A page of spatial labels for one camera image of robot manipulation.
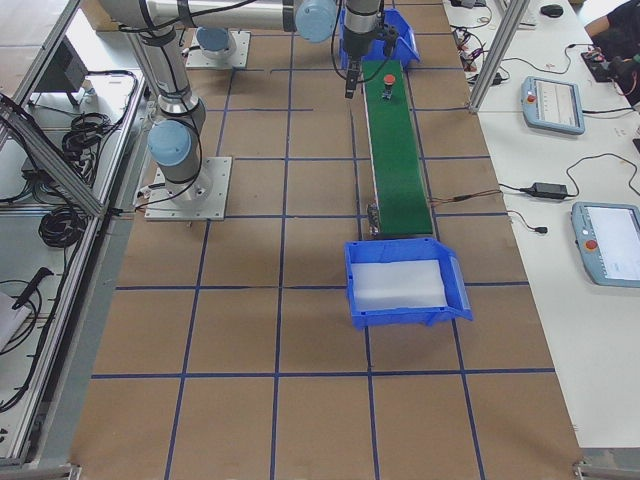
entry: metal bracket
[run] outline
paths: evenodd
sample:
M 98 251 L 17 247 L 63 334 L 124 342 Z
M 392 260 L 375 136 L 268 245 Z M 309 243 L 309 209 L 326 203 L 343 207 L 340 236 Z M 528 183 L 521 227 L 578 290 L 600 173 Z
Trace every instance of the metal bracket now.
M 227 206 L 229 179 L 231 178 L 231 157 L 211 157 L 202 161 L 202 169 L 213 180 L 211 192 L 203 200 L 193 203 L 166 200 L 167 190 L 159 189 L 151 192 L 149 202 L 162 201 L 146 208 L 145 218 L 150 221 L 192 221 L 192 220 L 224 220 Z M 164 175 L 158 169 L 154 183 L 164 183 Z
M 229 31 L 229 34 L 236 42 L 236 51 L 229 57 L 214 59 L 205 57 L 202 50 L 191 50 L 187 59 L 187 69 L 211 69 L 211 70 L 231 70 L 244 69 L 247 67 L 247 59 L 249 58 L 249 42 L 251 41 L 251 33 L 246 31 Z M 193 37 L 192 47 L 200 46 L 198 39 Z

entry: power adapter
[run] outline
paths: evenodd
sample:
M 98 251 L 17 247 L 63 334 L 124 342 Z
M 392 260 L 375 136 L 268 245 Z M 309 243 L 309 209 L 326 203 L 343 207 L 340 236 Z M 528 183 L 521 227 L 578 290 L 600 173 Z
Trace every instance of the power adapter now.
M 504 78 L 502 77 L 502 75 L 500 75 L 500 72 L 496 72 L 495 76 L 493 77 L 493 80 L 491 81 L 491 86 L 494 87 L 496 85 L 500 85 L 502 82 L 504 82 Z M 476 82 L 478 81 L 478 74 L 475 74 L 472 77 L 467 78 L 467 83 L 469 85 L 475 85 Z
M 569 193 L 567 186 L 559 183 L 535 182 L 529 188 L 520 188 L 519 191 L 536 198 L 549 198 L 552 200 L 564 200 Z

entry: blue bin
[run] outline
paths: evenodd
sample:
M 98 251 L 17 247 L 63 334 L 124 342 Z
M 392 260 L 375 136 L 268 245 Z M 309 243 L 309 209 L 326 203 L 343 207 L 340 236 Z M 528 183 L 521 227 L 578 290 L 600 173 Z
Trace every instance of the blue bin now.
M 437 322 L 456 317 L 473 320 L 464 280 L 453 250 L 432 238 L 348 242 L 344 247 L 347 269 L 347 297 L 353 325 L 358 329 L 391 323 Z M 394 308 L 388 310 L 356 309 L 352 265 L 356 263 L 391 263 L 411 260 L 438 260 L 447 305 L 427 308 Z
M 387 25 L 393 25 L 398 30 L 398 41 L 396 43 L 396 49 L 393 52 L 392 60 L 399 60 L 402 64 L 402 68 L 406 69 L 411 60 L 420 61 L 420 54 L 416 47 L 416 39 L 413 35 L 413 29 L 402 17 L 400 12 L 395 8 L 385 9 L 385 23 Z M 344 10 L 340 13 L 340 64 L 341 67 L 347 68 L 349 59 L 342 49 L 344 27 Z M 371 46 L 371 51 L 364 57 L 364 60 L 384 60 L 386 57 L 382 52 L 384 42 L 382 40 L 374 40 Z

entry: cable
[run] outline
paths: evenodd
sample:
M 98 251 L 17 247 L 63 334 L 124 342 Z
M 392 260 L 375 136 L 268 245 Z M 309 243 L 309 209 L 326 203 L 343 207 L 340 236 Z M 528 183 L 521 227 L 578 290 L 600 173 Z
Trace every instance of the cable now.
M 29 284 L 29 282 L 26 282 L 24 280 L 4 280 L 4 281 L 0 282 L 0 285 L 5 285 L 7 283 L 22 283 L 22 284 L 25 284 L 25 285 Z M 22 331 L 18 331 L 17 333 L 15 333 L 13 335 L 13 337 L 11 337 L 11 339 L 5 345 L 4 350 L 2 350 L 0 352 L 0 356 L 1 355 L 6 355 L 6 354 L 16 350 L 17 348 L 19 348 L 20 345 L 22 345 L 29 338 L 29 336 L 31 335 L 31 333 L 35 329 L 36 322 L 38 321 L 38 318 L 40 317 L 40 311 L 42 309 L 42 294 L 40 293 L 40 290 L 37 287 L 35 288 L 33 293 L 35 293 L 38 296 L 37 306 L 30 299 L 27 300 L 27 302 L 26 302 L 26 304 L 31 307 L 31 312 L 32 312 L 32 320 L 31 320 L 31 322 L 29 322 L 29 324 L 26 326 L 26 328 L 24 328 Z
M 482 28 L 482 27 L 486 27 L 487 25 L 489 25 L 491 23 L 491 20 L 493 20 L 493 10 L 491 10 L 491 8 L 488 5 L 483 5 L 481 8 L 486 8 L 487 10 L 489 10 L 489 19 L 483 23 L 481 23 L 480 25 L 474 25 L 472 27 L 468 27 L 466 25 L 449 25 L 451 28 L 464 28 L 465 30 L 471 30 L 473 28 Z
M 582 113 L 589 114 L 589 115 L 596 115 L 600 113 L 624 112 L 627 110 L 634 112 L 636 109 L 633 107 L 623 107 L 623 108 L 614 108 L 612 110 L 583 110 Z
M 87 219 L 75 205 L 63 205 L 47 213 L 40 221 L 38 235 L 45 245 L 67 248 L 84 235 Z
M 575 179 L 571 176 L 571 173 L 569 173 L 569 171 L 574 168 L 577 167 L 580 163 L 582 163 L 584 160 L 591 160 L 591 159 L 596 159 L 596 158 L 602 158 L 602 157 L 606 157 L 607 155 L 611 155 L 612 157 L 616 157 L 619 160 L 622 160 L 625 163 L 628 163 L 629 165 L 631 165 L 633 167 L 633 175 L 631 175 L 631 178 L 629 178 L 629 181 L 627 182 L 627 185 L 629 186 L 629 188 L 638 196 L 640 196 L 640 191 L 638 191 L 633 185 L 631 185 L 631 182 L 633 181 L 633 179 L 635 178 L 636 174 L 638 173 L 638 167 L 636 166 L 635 163 L 630 162 L 629 160 L 627 160 L 626 158 L 621 157 L 620 155 L 616 155 L 615 153 L 601 153 L 599 155 L 592 155 L 589 157 L 582 157 L 580 160 L 578 160 L 577 162 L 575 162 L 573 165 L 571 165 L 570 167 L 568 167 L 565 170 L 565 173 L 567 174 L 567 176 L 571 179 L 571 182 L 573 183 L 573 186 L 576 187 L 576 194 L 572 195 L 573 197 L 577 197 L 578 195 L 580 195 L 580 187 L 578 187 L 578 184 L 576 183 Z
M 522 220 L 522 223 L 524 223 L 524 226 L 527 227 L 527 229 L 531 230 L 532 232 L 536 232 L 536 233 L 539 233 L 541 235 L 544 235 L 545 233 L 547 233 L 549 231 L 549 229 L 547 227 L 532 227 L 524 219 L 524 216 L 520 212 L 518 212 L 516 210 L 507 210 L 507 213 L 514 213 L 518 217 L 520 217 L 520 220 Z
M 506 183 L 499 183 L 498 185 L 500 185 L 501 187 L 504 187 L 504 188 L 508 188 L 509 190 L 515 190 L 516 192 L 520 192 L 521 191 L 520 188 L 512 187 L 510 185 L 507 185 Z
M 520 57 L 511 57 L 511 58 L 503 58 L 502 61 L 503 62 L 508 62 L 511 60 L 518 60 L 520 62 L 526 63 L 527 65 L 529 65 L 531 68 L 533 68 L 534 70 L 537 70 L 538 72 L 543 72 L 543 73 L 552 73 L 553 75 L 564 75 L 565 73 L 567 73 L 569 71 L 569 68 L 571 67 L 571 57 L 569 56 L 569 54 L 567 53 L 569 51 L 570 48 L 576 47 L 578 45 L 584 45 L 581 43 L 571 43 L 569 45 L 567 45 L 566 47 L 564 47 L 564 56 L 567 57 L 567 60 L 569 61 L 567 63 L 566 68 L 561 71 L 561 72 L 556 72 L 553 70 L 545 70 L 543 68 L 539 68 L 536 67 L 533 63 L 531 63 L 528 60 L 525 60 L 524 58 L 520 58 Z
M 17 202 L 18 200 L 22 200 L 23 198 L 28 197 L 29 195 L 31 195 L 33 192 L 33 183 L 29 180 L 27 180 L 24 183 L 24 186 L 22 187 L 22 190 L 20 191 L 20 193 L 17 193 L 16 195 L 13 195 L 11 197 L 5 197 L 5 198 L 0 198 L 0 203 L 8 203 L 9 205 L 11 205 L 14 202 Z
M 470 193 L 470 194 L 466 194 L 466 195 L 457 195 L 455 197 L 450 197 L 450 198 L 431 197 L 429 199 L 429 202 L 431 203 L 432 207 L 439 207 L 439 206 L 445 205 L 447 203 L 464 202 L 465 200 L 469 200 L 471 198 L 489 197 L 489 196 L 497 195 L 497 194 L 501 194 L 501 193 L 502 193 L 501 190 L 494 188 L 494 189 L 491 189 L 491 190 L 483 190 L 481 192 Z
M 229 10 L 235 10 L 236 8 L 244 7 L 245 5 L 249 5 L 250 3 L 254 3 L 255 1 L 256 0 L 244 0 L 242 2 L 235 3 L 233 5 L 227 5 L 225 7 L 208 8 L 206 10 L 201 10 L 196 13 L 190 13 L 190 16 L 191 18 L 194 18 L 194 17 L 200 17 L 202 15 L 208 15 L 210 13 L 219 13 L 219 12 L 226 12 Z M 163 28 L 170 27 L 174 23 L 178 23 L 181 20 L 182 20 L 182 17 L 175 17 L 159 25 L 154 25 L 152 23 L 151 25 L 148 25 L 147 28 L 130 28 L 124 25 L 120 25 L 118 29 L 124 33 L 153 33 L 153 32 L 157 32 L 158 30 L 162 30 Z
M 338 29 L 338 23 L 340 22 L 341 12 L 342 12 L 342 0 L 338 0 L 338 13 L 336 14 L 336 21 L 333 24 L 333 32 L 331 33 L 331 64 L 333 65 L 333 71 L 336 72 L 336 75 L 338 75 L 341 79 L 346 80 L 347 77 L 345 77 L 338 69 L 338 65 L 336 64 L 336 56 L 335 56 L 336 31 Z
M 629 89 L 628 92 L 619 92 L 615 79 L 613 78 L 611 79 L 611 83 L 613 84 L 613 89 L 621 97 L 627 97 L 631 95 L 635 91 L 636 87 L 638 86 L 638 72 L 636 71 L 631 72 L 631 78 L 633 78 L 633 84 L 631 85 L 631 88 Z

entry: electrical wire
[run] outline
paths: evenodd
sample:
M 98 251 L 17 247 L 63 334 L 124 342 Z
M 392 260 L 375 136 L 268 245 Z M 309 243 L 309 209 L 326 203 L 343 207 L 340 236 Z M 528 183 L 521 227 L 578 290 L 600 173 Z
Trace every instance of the electrical wire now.
M 635 110 L 636 109 L 633 107 L 623 107 L 623 108 L 614 108 L 612 110 L 582 110 L 582 113 L 588 114 L 588 115 L 596 115 L 600 113 L 616 113 L 616 112 L 625 112 L 625 111 L 635 112 Z
M 517 215 L 518 217 L 520 217 L 520 220 L 522 220 L 522 223 L 524 223 L 524 226 L 527 227 L 527 229 L 531 230 L 532 232 L 540 233 L 540 234 L 544 235 L 545 233 L 547 233 L 549 231 L 549 229 L 547 227 L 532 227 L 524 219 L 524 216 L 520 212 L 518 212 L 516 210 L 507 210 L 507 213 L 513 213 L 513 214 Z
M 14 202 L 17 202 L 19 200 L 22 200 L 23 198 L 28 197 L 32 193 L 33 193 L 33 182 L 31 182 L 30 180 L 27 180 L 24 183 L 24 186 L 22 187 L 22 190 L 20 191 L 20 193 L 17 193 L 11 197 L 0 198 L 0 203 L 7 203 L 11 205 Z
M 24 280 L 4 280 L 0 282 L 0 285 L 6 285 L 8 283 L 21 283 L 24 285 L 29 284 L 29 282 L 26 282 Z M 5 345 L 4 350 L 0 352 L 0 356 L 6 355 L 19 348 L 20 345 L 22 345 L 35 330 L 36 323 L 38 321 L 38 318 L 40 317 L 40 312 L 42 310 L 42 293 L 40 293 L 40 290 L 36 287 L 33 294 L 37 295 L 38 297 L 37 304 L 34 303 L 31 299 L 27 300 L 26 302 L 26 304 L 31 307 L 31 321 L 22 331 L 16 332 L 13 337 L 11 337 L 11 339 L 7 342 L 7 345 Z
M 494 188 L 491 190 L 483 190 L 481 192 L 470 193 L 466 195 L 457 195 L 455 197 L 450 197 L 450 198 L 431 197 L 429 199 L 429 203 L 431 204 L 432 207 L 439 207 L 441 205 L 445 205 L 448 203 L 464 202 L 465 200 L 470 200 L 472 198 L 489 197 L 489 196 L 498 195 L 498 194 L 502 194 L 502 191 L 500 189 Z
M 567 52 L 569 51 L 570 48 L 574 48 L 574 47 L 576 47 L 578 45 L 584 45 L 584 44 L 571 43 L 571 44 L 567 45 L 566 47 L 564 47 L 564 56 L 567 58 L 568 62 L 567 62 L 566 68 L 561 72 L 556 72 L 554 70 L 545 70 L 543 68 L 536 67 L 529 60 L 525 60 L 524 58 L 520 58 L 520 57 L 503 58 L 502 61 L 503 62 L 508 62 L 508 61 L 511 61 L 511 60 L 518 60 L 520 62 L 526 63 L 527 65 L 529 65 L 534 70 L 537 70 L 538 72 L 551 73 L 553 75 L 564 75 L 565 73 L 567 73 L 569 71 L 569 68 L 571 67 L 571 57 L 569 56 L 569 54 Z
M 486 27 L 487 25 L 489 25 L 491 23 L 491 20 L 493 20 L 493 10 L 491 10 L 491 7 L 489 7 L 488 5 L 483 5 L 480 8 L 486 8 L 487 10 L 489 10 L 489 18 L 488 18 L 488 20 L 482 22 L 480 25 L 473 25 L 473 26 L 470 26 L 470 27 L 467 26 L 467 25 L 449 25 L 449 26 L 451 28 L 464 28 L 465 30 L 471 30 L 471 29 L 474 29 L 474 28 Z
M 636 71 L 631 72 L 631 78 L 633 79 L 633 84 L 631 84 L 631 88 L 629 89 L 628 92 L 618 91 L 618 86 L 616 84 L 616 81 L 613 78 L 611 79 L 611 83 L 613 84 L 613 89 L 621 97 L 627 97 L 631 95 L 635 91 L 636 87 L 638 86 L 638 72 Z
M 576 188 L 576 193 L 575 195 L 571 195 L 573 197 L 577 197 L 578 195 L 580 195 L 580 187 L 578 187 L 578 183 L 576 182 L 576 180 L 573 178 L 573 176 L 571 175 L 571 173 L 569 173 L 571 171 L 571 169 L 577 167 L 578 165 L 580 165 L 583 161 L 585 160 L 593 160 L 593 159 L 597 159 L 597 158 L 602 158 L 602 157 L 606 157 L 606 156 L 612 156 L 617 158 L 618 160 L 621 160 L 625 163 L 628 163 L 629 165 L 631 165 L 633 167 L 633 175 L 631 175 L 631 177 L 629 178 L 629 181 L 627 182 L 627 185 L 629 186 L 629 188 L 638 196 L 640 196 L 640 191 L 637 190 L 633 185 L 631 185 L 631 182 L 633 181 L 633 179 L 636 177 L 636 174 L 638 173 L 638 167 L 635 163 L 627 160 L 626 158 L 621 157 L 620 155 L 616 155 L 615 153 L 611 153 L 611 152 L 607 152 L 607 153 L 601 153 L 599 155 L 591 155 L 588 157 L 582 157 L 580 160 L 578 160 L 577 162 L 575 162 L 574 164 L 572 164 L 571 166 L 567 167 L 567 169 L 565 170 L 565 173 L 567 174 L 567 176 L 569 177 L 569 179 L 571 180 L 571 182 L 573 183 L 573 186 Z

